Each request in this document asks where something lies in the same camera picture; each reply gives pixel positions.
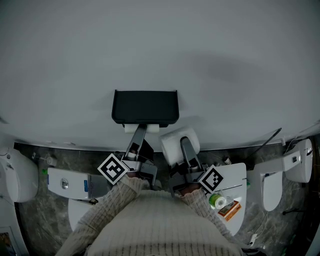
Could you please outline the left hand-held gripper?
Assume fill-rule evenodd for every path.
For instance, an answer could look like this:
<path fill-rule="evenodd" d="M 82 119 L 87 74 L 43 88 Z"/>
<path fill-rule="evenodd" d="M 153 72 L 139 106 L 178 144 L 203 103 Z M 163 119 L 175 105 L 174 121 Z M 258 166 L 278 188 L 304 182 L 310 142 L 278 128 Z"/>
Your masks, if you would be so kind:
<path fill-rule="evenodd" d="M 158 168 L 154 165 L 154 150 L 144 139 L 146 131 L 147 125 L 139 124 L 122 158 L 111 153 L 97 168 L 112 185 L 129 173 L 148 180 L 151 187 L 155 185 Z"/>

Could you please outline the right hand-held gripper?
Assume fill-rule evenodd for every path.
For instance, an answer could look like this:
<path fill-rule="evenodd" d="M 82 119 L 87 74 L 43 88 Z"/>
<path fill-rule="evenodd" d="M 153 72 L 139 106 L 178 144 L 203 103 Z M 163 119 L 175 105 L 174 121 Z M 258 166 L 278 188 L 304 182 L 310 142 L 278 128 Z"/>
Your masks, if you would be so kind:
<path fill-rule="evenodd" d="M 193 184 L 202 186 L 206 192 L 212 194 L 223 181 L 223 176 L 218 173 L 214 165 L 207 170 L 204 169 L 188 137 L 180 139 L 180 146 L 185 162 L 176 164 L 170 170 L 168 186 L 172 197 L 177 191 Z"/>

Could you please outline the white toilet paper roll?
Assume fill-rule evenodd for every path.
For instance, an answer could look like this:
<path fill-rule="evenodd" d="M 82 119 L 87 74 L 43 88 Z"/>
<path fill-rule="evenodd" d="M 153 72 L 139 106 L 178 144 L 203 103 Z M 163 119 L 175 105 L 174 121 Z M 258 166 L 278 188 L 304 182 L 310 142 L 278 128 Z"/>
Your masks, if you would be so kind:
<path fill-rule="evenodd" d="M 190 126 L 181 127 L 159 137 L 162 153 L 167 164 L 171 167 L 184 161 L 181 147 L 181 139 L 184 137 L 190 140 L 195 153 L 198 154 L 200 152 L 200 142 L 194 129 Z"/>

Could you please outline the person's left forearm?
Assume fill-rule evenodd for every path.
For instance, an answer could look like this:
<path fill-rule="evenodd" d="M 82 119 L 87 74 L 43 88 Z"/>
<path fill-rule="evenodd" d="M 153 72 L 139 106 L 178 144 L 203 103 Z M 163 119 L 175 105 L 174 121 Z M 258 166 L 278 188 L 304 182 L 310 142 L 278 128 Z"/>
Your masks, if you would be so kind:
<path fill-rule="evenodd" d="M 110 223 L 129 203 L 136 199 L 147 180 L 124 175 L 102 199 L 78 221 L 56 256 L 75 256 L 95 241 L 103 228 Z"/>

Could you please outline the person's right forearm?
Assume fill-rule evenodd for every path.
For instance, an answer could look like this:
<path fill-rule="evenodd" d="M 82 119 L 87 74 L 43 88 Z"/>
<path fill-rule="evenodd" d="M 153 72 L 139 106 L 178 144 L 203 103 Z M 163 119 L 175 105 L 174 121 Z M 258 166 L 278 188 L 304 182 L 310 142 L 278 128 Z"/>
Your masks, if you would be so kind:
<path fill-rule="evenodd" d="M 202 188 L 188 192 L 180 197 L 182 201 L 187 204 L 198 216 L 203 217 L 213 224 L 219 233 L 231 244 L 236 245 L 237 250 L 242 255 L 242 248 L 246 246 L 232 236 L 231 232 L 227 229 L 225 224 L 220 220 L 215 211 L 211 208 L 208 198 Z"/>

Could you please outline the black wall paper holder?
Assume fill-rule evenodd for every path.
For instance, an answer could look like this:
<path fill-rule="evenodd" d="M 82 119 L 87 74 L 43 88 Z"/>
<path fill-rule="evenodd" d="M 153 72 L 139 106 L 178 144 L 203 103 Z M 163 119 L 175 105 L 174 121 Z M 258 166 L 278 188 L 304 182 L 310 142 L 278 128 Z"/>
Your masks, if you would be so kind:
<path fill-rule="evenodd" d="M 166 128 L 180 117 L 178 92 L 116 90 L 111 117 L 123 126 L 143 124 Z"/>

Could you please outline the white flat-lid smart toilet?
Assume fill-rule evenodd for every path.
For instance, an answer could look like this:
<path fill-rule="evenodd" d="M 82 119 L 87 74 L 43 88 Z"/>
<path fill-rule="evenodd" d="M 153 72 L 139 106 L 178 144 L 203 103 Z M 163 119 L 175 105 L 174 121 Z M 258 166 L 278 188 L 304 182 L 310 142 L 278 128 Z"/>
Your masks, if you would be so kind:
<path fill-rule="evenodd" d="M 219 214 L 217 215 L 234 236 L 240 230 L 245 217 L 247 199 L 246 165 L 244 163 L 235 163 L 215 166 L 215 169 L 223 176 L 223 181 L 211 194 L 220 194 L 228 201 L 238 201 L 241 205 L 241 209 L 229 221 L 226 221 Z"/>

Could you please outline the white two-piece toilet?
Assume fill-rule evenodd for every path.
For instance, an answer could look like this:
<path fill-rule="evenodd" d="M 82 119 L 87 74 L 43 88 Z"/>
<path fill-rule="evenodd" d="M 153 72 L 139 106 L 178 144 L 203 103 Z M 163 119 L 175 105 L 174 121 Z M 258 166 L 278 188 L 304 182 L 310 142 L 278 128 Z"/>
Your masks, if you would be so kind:
<path fill-rule="evenodd" d="M 62 189 L 61 179 L 68 181 L 68 189 Z M 47 169 L 47 188 L 68 199 L 68 220 L 72 230 L 78 221 L 96 204 L 89 201 L 101 198 L 111 190 L 111 185 L 102 175 L 50 167 Z"/>

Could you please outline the white toilet with box tank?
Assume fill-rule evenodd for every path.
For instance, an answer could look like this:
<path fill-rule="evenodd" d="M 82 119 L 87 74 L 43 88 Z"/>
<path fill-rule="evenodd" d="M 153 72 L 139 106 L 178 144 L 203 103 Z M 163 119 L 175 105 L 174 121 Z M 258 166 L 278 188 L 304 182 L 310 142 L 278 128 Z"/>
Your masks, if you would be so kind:
<path fill-rule="evenodd" d="M 300 164 L 299 151 L 258 163 L 246 172 L 249 182 L 246 199 L 265 211 L 273 211 L 280 203 L 283 191 L 283 173 Z"/>

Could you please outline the toilet brush with holder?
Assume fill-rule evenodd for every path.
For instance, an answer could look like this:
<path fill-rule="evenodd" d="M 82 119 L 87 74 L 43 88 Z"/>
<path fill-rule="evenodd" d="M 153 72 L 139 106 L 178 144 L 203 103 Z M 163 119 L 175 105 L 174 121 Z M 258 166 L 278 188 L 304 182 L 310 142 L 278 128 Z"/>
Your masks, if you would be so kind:
<path fill-rule="evenodd" d="M 58 160 L 54 156 L 46 156 L 42 157 L 37 153 L 33 153 L 31 158 L 33 160 L 43 160 L 45 161 L 49 166 L 55 167 L 57 165 Z"/>

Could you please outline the white rounded smart toilet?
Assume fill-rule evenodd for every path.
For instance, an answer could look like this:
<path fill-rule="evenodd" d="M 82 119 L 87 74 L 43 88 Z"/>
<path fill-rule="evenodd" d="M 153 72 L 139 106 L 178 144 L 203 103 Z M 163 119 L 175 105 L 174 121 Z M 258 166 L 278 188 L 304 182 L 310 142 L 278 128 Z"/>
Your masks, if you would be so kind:
<path fill-rule="evenodd" d="M 309 138 L 299 141 L 288 154 L 299 151 L 299 164 L 285 172 L 288 180 L 298 183 L 308 183 L 311 179 L 313 165 L 313 147 Z"/>

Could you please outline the green roll with white core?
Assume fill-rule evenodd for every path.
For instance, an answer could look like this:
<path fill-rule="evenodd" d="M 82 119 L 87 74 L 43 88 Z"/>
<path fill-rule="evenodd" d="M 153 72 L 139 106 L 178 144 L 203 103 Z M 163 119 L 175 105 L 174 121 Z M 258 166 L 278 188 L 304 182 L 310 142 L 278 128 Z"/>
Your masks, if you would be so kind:
<path fill-rule="evenodd" d="M 221 210 L 227 205 L 227 199 L 220 194 L 214 193 L 209 197 L 209 204 L 212 209 Z"/>

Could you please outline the orange and white box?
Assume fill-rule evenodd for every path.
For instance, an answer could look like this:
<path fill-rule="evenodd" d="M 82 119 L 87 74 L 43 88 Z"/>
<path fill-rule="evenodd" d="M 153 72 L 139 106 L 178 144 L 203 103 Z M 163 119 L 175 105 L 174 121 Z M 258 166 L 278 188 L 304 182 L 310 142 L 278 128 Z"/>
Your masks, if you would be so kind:
<path fill-rule="evenodd" d="M 233 202 L 222 208 L 220 211 L 218 211 L 218 214 L 228 222 L 241 208 L 241 204 L 238 201 L 234 200 Z"/>

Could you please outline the black rod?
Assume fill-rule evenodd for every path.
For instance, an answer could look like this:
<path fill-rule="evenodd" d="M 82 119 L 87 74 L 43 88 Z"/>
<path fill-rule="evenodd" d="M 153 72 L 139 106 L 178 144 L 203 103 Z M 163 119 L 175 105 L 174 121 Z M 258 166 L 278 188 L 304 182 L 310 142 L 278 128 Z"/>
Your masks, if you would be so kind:
<path fill-rule="evenodd" d="M 250 159 L 252 156 L 254 156 L 259 150 L 261 150 L 264 146 L 266 146 L 275 136 L 277 136 L 282 128 L 278 128 L 271 137 L 269 137 L 262 145 L 260 145 L 254 152 L 252 152 L 250 155 L 246 157 L 246 160 Z"/>

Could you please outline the person's torso in knit sweater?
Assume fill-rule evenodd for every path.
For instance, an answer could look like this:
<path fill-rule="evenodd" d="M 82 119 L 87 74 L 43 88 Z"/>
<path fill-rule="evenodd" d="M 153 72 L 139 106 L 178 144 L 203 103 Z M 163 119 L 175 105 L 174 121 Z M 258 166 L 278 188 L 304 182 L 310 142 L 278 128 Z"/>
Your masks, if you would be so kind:
<path fill-rule="evenodd" d="M 108 223 L 88 256 L 243 256 L 180 197 L 144 190 Z"/>

